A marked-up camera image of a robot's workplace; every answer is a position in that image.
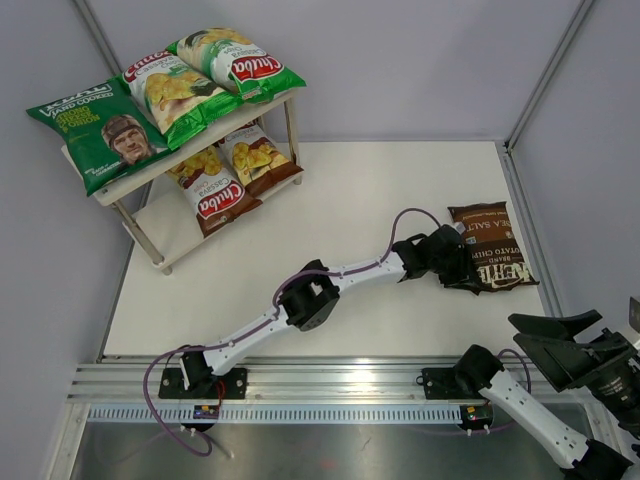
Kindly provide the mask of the brown Kettle sea salt bag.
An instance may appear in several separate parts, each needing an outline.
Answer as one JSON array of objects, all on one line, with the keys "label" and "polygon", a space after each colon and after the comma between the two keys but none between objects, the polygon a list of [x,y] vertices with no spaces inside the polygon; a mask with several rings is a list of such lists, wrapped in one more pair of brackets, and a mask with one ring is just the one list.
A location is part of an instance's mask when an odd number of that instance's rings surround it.
[{"label": "brown Kettle sea salt bag", "polygon": [[505,201],[447,209],[453,222],[464,226],[461,236],[473,270],[471,283],[460,289],[479,295],[539,284],[516,240]]}]

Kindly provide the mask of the brown Chuba barbecue chips bag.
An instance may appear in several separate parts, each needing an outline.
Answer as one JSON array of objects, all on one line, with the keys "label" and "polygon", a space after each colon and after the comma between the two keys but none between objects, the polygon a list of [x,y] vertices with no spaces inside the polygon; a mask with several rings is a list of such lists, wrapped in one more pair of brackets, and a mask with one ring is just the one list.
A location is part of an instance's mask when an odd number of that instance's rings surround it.
[{"label": "brown Chuba barbecue chips bag", "polygon": [[303,172],[276,147],[256,120],[219,139],[216,147],[253,197]]}]

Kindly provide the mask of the green Chuba chips bag large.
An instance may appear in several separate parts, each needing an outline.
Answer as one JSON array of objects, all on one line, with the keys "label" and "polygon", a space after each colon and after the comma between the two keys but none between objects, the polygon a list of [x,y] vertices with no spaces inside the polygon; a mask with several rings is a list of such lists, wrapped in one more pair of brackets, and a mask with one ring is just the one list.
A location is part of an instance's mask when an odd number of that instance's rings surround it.
[{"label": "green Chuba chips bag large", "polygon": [[245,103],[268,103],[306,82],[246,36],[230,28],[206,28],[167,46],[192,68]]}]

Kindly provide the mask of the green Chuba chips bag small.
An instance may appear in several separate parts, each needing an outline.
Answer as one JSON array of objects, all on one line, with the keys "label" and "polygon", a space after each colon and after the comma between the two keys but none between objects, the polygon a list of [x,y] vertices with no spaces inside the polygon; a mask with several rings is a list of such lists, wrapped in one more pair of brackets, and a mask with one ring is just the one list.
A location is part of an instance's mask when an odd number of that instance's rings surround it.
[{"label": "green Chuba chips bag small", "polygon": [[167,50],[136,61],[118,80],[151,115],[173,151],[243,104],[238,95]]}]

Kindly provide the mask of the green Real hand cooked bag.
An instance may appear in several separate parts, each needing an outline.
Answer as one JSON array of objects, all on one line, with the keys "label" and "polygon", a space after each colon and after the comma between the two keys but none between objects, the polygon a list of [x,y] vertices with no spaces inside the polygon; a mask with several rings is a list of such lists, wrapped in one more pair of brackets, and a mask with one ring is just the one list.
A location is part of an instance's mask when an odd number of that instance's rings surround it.
[{"label": "green Real hand cooked bag", "polygon": [[64,140],[87,195],[171,153],[115,77],[26,113]]}]

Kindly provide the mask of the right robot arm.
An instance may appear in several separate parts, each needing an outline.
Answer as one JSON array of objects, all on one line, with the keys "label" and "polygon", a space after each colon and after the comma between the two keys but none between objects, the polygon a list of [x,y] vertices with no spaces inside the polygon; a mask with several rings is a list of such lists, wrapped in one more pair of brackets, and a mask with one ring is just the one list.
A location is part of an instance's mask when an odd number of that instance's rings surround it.
[{"label": "right robot arm", "polygon": [[[517,345],[556,392],[586,388],[619,427],[639,435],[639,328],[576,337],[601,320],[596,310],[571,317],[512,314]],[[456,389],[504,410],[550,455],[567,479],[636,479],[639,466],[603,442],[561,422],[527,392],[488,349],[474,344],[454,367]]]}]

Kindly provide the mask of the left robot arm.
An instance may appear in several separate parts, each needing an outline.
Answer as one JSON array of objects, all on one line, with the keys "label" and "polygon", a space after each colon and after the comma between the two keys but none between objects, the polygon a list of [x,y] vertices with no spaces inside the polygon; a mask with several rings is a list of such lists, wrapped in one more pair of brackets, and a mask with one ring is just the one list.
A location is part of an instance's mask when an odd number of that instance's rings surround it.
[{"label": "left robot arm", "polygon": [[308,263],[278,287],[272,305],[253,322],[216,345],[189,346],[179,359],[180,387],[195,398],[208,396],[216,379],[270,337],[285,330],[311,331],[331,315],[337,302],[357,287],[401,283],[432,273],[445,288],[481,290],[481,280],[459,230],[443,225],[433,233],[396,241],[383,255],[361,263],[327,267]]}]

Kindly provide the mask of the white two-tier wooden shelf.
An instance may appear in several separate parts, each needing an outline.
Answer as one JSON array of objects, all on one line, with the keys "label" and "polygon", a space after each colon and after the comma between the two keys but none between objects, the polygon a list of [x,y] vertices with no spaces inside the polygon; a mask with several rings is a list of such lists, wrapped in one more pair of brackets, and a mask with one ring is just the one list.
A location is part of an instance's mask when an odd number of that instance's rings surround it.
[{"label": "white two-tier wooden shelf", "polygon": [[[213,122],[175,152],[93,193],[114,209],[129,235],[165,275],[208,237],[290,183],[301,164],[292,91],[246,104]],[[290,154],[265,135],[261,118],[283,106]]]}]

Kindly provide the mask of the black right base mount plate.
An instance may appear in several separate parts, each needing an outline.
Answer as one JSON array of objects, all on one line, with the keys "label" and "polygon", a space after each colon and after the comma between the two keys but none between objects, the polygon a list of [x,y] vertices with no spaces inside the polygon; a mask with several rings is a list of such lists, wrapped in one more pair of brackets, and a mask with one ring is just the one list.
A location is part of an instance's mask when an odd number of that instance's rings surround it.
[{"label": "black right base mount plate", "polygon": [[454,367],[424,368],[420,379],[427,400],[485,400],[475,380]]}]

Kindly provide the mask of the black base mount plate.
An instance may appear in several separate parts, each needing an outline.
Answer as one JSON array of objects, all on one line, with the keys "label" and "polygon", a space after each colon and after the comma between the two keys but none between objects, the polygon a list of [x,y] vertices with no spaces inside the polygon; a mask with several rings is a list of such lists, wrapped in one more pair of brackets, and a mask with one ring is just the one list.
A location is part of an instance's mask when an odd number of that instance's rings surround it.
[{"label": "black base mount plate", "polygon": [[209,377],[187,389],[180,368],[163,370],[158,396],[172,400],[242,400],[246,397],[248,370],[233,368],[222,377]]},{"label": "black base mount plate", "polygon": [[454,367],[424,368],[420,379],[427,400],[485,400],[475,380]]}]

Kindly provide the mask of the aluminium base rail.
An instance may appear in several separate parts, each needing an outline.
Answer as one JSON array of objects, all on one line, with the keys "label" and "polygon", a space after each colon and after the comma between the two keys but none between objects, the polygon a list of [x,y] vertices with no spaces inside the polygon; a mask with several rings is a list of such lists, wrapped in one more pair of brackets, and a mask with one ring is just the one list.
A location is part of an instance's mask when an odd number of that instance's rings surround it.
[{"label": "aluminium base rail", "polygon": [[[77,366],[66,400],[70,403],[141,403],[142,380],[151,356],[107,356]],[[452,356],[421,357],[253,357],[245,402],[262,404],[418,404],[416,382],[427,367],[451,367]]]}]

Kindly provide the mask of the right aluminium frame post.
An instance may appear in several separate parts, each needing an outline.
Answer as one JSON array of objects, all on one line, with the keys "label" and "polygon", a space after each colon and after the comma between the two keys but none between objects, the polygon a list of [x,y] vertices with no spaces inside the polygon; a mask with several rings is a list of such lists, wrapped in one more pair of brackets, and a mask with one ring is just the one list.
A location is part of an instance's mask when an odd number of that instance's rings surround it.
[{"label": "right aluminium frame post", "polygon": [[504,141],[503,146],[508,154],[512,154],[515,150],[518,141],[554,81],[556,74],[569,55],[570,49],[587,23],[593,9],[598,4],[599,1],[596,0],[580,0],[578,2],[521,113]]}]

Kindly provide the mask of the aluminium frame post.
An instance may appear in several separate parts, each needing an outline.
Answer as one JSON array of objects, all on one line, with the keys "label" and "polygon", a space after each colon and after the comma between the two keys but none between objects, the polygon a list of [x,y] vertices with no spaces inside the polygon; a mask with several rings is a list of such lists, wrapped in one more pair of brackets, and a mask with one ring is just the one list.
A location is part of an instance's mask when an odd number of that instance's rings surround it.
[{"label": "aluminium frame post", "polygon": [[123,69],[108,36],[106,35],[96,13],[91,6],[91,3],[87,0],[72,0],[71,4],[79,15],[84,28],[86,29],[94,46],[98,50],[99,55],[107,70],[110,72],[111,76],[118,81],[118,83],[124,90],[127,91],[128,96],[134,102],[136,107],[144,115],[146,115],[144,110],[141,108],[141,105],[135,100],[135,98],[131,95],[131,92],[124,85],[124,80],[122,79]]},{"label": "aluminium frame post", "polygon": [[515,150],[518,141],[554,81],[556,74],[569,55],[570,49],[587,23],[593,9],[598,4],[599,1],[596,0],[580,0],[578,2],[521,113],[504,141],[503,146],[508,154],[512,154]]}]

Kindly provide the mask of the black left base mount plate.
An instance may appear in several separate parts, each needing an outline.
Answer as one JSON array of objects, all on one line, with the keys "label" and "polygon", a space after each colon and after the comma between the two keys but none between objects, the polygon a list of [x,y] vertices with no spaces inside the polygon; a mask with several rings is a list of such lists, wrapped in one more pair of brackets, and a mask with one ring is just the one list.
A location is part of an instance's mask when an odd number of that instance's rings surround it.
[{"label": "black left base mount plate", "polygon": [[187,389],[180,368],[163,370],[158,396],[172,400],[242,400],[246,397],[248,370],[233,368],[222,377],[209,377]]}]

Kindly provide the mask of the left aluminium frame post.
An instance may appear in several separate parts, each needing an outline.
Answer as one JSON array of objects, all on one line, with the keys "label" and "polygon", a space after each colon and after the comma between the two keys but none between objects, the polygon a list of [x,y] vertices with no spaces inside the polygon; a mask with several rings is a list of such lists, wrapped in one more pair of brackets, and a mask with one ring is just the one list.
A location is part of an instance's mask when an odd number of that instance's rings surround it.
[{"label": "left aluminium frame post", "polygon": [[146,115],[144,110],[141,108],[141,105],[135,100],[135,98],[131,95],[131,92],[124,85],[124,80],[122,79],[123,69],[108,36],[106,35],[96,13],[91,6],[91,3],[87,0],[72,0],[71,4],[79,15],[84,28],[86,29],[94,46],[98,50],[99,55],[107,70],[110,72],[111,76],[118,81],[118,83],[124,90],[127,91],[128,96],[134,102],[136,107],[144,115]]}]

